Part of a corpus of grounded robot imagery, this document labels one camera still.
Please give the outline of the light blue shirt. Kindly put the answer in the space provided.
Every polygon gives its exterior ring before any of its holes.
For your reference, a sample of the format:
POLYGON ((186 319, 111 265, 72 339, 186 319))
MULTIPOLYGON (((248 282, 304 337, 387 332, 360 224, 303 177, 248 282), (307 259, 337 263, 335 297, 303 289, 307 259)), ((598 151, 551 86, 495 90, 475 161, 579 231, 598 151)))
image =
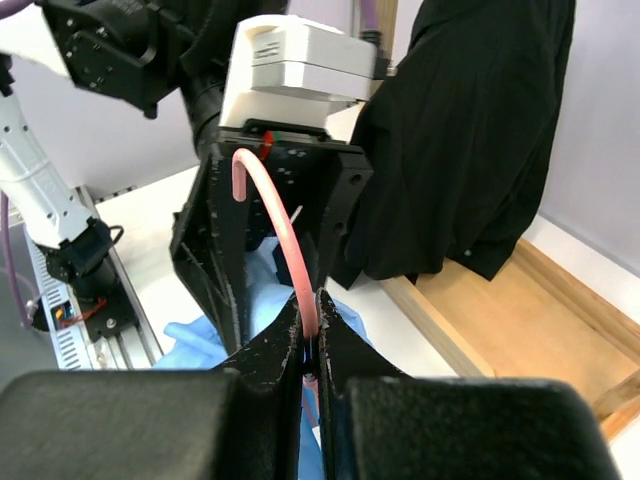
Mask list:
POLYGON ((357 313, 322 293, 321 336, 306 354, 293 289, 276 277, 269 238, 247 255, 249 342, 227 354, 205 317, 170 323, 155 364, 171 382, 154 479, 354 479, 356 438, 329 334, 367 349, 357 313))

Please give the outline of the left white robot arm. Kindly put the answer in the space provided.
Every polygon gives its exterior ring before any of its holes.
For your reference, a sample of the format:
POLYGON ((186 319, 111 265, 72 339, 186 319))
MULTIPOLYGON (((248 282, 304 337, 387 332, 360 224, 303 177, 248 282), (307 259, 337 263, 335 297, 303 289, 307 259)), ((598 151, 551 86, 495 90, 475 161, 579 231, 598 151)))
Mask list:
POLYGON ((177 276, 235 352, 252 335, 246 257, 276 237, 311 339, 371 174, 326 122, 367 96, 377 47, 284 1, 37 1, 1 29, 1 187, 52 275, 101 289, 112 242, 75 187, 112 194, 196 165, 177 276))

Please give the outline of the pink wire hanger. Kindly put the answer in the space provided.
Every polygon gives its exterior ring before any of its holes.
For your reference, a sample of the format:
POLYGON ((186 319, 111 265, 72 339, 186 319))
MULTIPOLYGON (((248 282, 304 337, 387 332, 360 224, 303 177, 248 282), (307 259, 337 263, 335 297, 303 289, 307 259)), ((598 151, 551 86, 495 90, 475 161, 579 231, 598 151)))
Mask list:
POLYGON ((319 317, 299 242, 278 191, 263 163, 248 149, 240 148, 232 156, 232 195, 237 202, 246 200, 247 176, 251 177, 279 240, 296 295, 303 336, 307 345, 311 346, 318 335, 319 317))

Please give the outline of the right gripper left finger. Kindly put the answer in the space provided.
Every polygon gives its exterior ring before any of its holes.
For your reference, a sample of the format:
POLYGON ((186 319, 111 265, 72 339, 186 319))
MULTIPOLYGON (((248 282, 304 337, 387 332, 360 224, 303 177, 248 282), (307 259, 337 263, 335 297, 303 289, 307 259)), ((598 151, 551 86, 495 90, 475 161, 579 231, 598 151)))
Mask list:
POLYGON ((1 394, 5 479, 293 479, 295 301, 212 370, 36 372, 1 394))

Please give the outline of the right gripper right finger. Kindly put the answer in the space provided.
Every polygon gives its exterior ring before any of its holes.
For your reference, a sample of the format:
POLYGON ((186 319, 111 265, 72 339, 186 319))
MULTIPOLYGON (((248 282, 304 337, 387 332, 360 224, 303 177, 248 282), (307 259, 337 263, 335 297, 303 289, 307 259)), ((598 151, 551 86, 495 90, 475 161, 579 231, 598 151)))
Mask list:
POLYGON ((316 297, 329 479, 615 479, 590 407, 549 379, 416 379, 316 297))

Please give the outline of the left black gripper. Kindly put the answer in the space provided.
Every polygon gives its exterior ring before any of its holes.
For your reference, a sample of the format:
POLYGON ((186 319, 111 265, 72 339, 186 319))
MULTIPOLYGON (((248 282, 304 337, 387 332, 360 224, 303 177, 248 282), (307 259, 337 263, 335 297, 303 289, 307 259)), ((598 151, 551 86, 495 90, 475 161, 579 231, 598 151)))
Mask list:
POLYGON ((232 156, 256 154, 273 181, 300 243, 313 288, 327 277, 350 289, 360 274, 347 265, 350 218, 372 175, 363 150, 322 129, 250 120, 239 129, 210 121, 194 135, 201 164, 176 217, 174 271, 220 335, 228 354, 249 340, 245 254, 274 228, 254 185, 232 195, 232 156))

